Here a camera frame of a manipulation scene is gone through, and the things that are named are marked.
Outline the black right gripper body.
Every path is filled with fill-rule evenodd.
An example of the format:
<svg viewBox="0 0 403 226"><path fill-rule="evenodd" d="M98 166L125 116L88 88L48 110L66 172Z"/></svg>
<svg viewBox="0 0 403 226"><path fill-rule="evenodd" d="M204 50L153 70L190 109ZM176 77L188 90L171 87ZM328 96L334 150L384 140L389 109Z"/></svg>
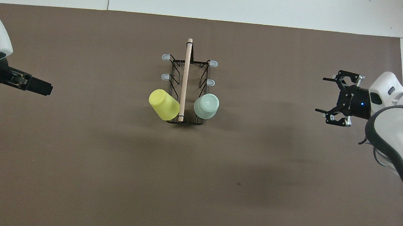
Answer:
<svg viewBox="0 0 403 226"><path fill-rule="evenodd" d="M337 108L344 116L353 116L368 120L370 118L370 95L369 91L359 86L345 87L339 93Z"/></svg>

